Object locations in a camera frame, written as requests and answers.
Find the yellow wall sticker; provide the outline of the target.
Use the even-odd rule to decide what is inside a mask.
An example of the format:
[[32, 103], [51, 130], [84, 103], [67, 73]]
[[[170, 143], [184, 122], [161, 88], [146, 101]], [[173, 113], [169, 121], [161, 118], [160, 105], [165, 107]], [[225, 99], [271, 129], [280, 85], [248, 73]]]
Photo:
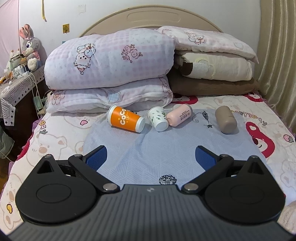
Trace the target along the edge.
[[63, 24], [63, 25], [62, 25], [62, 32], [63, 32], [64, 34], [69, 33], [69, 32], [70, 32], [70, 24]]

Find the brown pillow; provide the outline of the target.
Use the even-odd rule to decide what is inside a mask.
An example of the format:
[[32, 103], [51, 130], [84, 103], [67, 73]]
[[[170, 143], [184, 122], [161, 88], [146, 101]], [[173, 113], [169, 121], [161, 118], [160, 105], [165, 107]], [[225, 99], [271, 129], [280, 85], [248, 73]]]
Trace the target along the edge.
[[173, 93], [184, 96], [244, 95], [259, 90], [259, 83], [253, 78], [249, 81], [230, 82], [171, 75], [168, 81]]

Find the folded pink checkered quilt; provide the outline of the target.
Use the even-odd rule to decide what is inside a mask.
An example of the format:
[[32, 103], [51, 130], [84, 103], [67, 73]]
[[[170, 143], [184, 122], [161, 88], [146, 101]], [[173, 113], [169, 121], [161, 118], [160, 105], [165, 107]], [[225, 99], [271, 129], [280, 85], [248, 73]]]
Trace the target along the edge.
[[52, 90], [48, 113], [100, 113], [112, 105], [131, 110], [167, 106], [173, 100], [167, 73], [175, 42], [151, 29], [68, 40], [45, 62]]

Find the small white green-print cup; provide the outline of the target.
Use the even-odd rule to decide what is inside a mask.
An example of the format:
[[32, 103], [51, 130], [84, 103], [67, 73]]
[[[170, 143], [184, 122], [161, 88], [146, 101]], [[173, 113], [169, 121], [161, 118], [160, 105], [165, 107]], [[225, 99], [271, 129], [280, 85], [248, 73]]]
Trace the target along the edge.
[[165, 110], [161, 106], [151, 108], [147, 117], [157, 132], [163, 132], [169, 127]]

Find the cream pillow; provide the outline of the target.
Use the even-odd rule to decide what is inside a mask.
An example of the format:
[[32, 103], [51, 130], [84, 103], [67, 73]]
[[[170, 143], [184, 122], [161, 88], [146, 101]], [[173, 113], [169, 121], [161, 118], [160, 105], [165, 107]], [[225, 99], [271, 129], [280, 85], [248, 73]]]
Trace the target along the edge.
[[252, 64], [234, 54], [180, 51], [174, 61], [180, 73], [188, 78], [229, 82], [252, 78]]

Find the pink cartoon pillow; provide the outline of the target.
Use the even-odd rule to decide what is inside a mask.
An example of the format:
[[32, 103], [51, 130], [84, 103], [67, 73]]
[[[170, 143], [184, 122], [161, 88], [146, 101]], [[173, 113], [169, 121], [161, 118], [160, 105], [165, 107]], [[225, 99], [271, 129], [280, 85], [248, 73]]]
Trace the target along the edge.
[[257, 54], [248, 44], [226, 33], [174, 26], [163, 26], [157, 31], [173, 38], [178, 51], [229, 53], [259, 63]]

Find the pink tumbler cup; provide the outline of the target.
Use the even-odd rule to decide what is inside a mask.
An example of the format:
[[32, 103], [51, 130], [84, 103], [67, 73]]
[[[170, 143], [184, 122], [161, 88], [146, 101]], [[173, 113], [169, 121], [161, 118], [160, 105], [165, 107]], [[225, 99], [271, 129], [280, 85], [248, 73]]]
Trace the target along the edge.
[[166, 115], [169, 126], [176, 127], [192, 115], [192, 108], [188, 104], [181, 104]]

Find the orange CoCo paper cup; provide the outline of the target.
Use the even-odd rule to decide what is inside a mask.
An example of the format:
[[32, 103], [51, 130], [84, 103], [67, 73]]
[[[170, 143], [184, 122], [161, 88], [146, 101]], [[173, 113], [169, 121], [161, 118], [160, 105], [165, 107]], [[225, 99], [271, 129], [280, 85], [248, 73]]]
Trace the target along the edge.
[[145, 127], [143, 117], [117, 105], [109, 108], [107, 122], [116, 128], [136, 133], [141, 133]]

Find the light blue patterned cloth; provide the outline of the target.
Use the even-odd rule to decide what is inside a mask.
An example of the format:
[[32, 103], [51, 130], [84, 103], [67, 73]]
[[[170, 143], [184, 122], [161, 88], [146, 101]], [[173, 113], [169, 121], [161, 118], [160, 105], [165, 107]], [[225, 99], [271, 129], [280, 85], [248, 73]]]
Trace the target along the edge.
[[107, 157], [97, 172], [118, 186], [183, 186], [205, 171], [196, 161], [198, 146], [236, 160], [245, 161], [252, 155], [264, 159], [246, 130], [243, 117], [236, 114], [235, 118], [237, 129], [229, 135], [220, 131], [212, 109], [195, 109], [190, 118], [163, 132], [156, 131], [147, 121], [144, 130], [135, 133], [111, 126], [103, 115], [86, 136], [83, 152], [105, 146]]

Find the grey rabbit plush toy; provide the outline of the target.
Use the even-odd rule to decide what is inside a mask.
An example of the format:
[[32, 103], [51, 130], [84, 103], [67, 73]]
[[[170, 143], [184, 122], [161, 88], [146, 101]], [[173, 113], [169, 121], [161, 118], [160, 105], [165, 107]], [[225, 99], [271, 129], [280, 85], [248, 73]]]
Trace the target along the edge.
[[34, 37], [34, 32], [29, 24], [25, 24], [20, 28], [19, 36], [23, 39], [22, 55], [27, 60], [28, 69], [36, 71], [42, 66], [39, 55], [40, 40]]

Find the bedside table with patterned cloth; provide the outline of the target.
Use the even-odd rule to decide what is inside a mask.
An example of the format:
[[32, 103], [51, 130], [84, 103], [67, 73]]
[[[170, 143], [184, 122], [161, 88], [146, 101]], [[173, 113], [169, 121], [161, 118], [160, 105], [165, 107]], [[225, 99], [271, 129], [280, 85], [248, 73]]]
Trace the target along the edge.
[[44, 80], [44, 66], [29, 75], [1, 85], [1, 118], [5, 126], [14, 126], [16, 105]]

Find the beige curtain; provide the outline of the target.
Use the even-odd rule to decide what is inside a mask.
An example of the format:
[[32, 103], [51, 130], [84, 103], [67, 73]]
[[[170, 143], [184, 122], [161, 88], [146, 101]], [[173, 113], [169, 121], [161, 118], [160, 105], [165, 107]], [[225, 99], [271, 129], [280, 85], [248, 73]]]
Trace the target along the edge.
[[295, 1], [261, 1], [260, 7], [255, 79], [261, 95], [295, 131]]

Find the taupe Miniso cup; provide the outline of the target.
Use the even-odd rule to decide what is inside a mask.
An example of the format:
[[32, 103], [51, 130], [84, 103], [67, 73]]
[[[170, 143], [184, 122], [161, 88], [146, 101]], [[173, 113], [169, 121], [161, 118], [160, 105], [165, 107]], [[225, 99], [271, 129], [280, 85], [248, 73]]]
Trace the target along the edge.
[[231, 134], [236, 130], [237, 121], [229, 107], [220, 106], [217, 108], [215, 117], [222, 133]]

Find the beige bed headboard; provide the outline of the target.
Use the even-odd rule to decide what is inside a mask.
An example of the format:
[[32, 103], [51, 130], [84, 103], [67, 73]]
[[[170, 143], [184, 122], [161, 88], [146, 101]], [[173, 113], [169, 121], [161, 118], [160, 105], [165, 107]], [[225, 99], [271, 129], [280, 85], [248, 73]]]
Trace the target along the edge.
[[81, 37], [91, 34], [106, 35], [124, 29], [158, 29], [162, 26], [222, 31], [205, 17], [186, 9], [173, 6], [146, 5], [134, 6], [111, 13], [86, 29]]

